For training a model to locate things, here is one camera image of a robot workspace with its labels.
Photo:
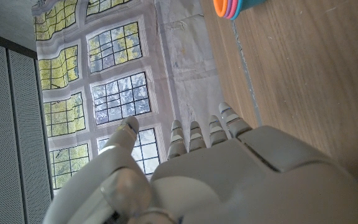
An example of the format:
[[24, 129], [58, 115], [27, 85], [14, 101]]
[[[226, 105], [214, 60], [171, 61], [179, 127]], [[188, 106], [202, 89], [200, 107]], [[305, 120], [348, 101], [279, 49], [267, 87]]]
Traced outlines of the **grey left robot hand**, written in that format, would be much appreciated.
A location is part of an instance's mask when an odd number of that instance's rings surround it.
[[132, 157], [139, 122], [124, 118], [103, 152], [52, 200], [45, 223], [358, 223], [358, 183], [309, 144], [251, 128], [227, 104], [185, 145], [174, 121], [168, 160], [147, 177]]

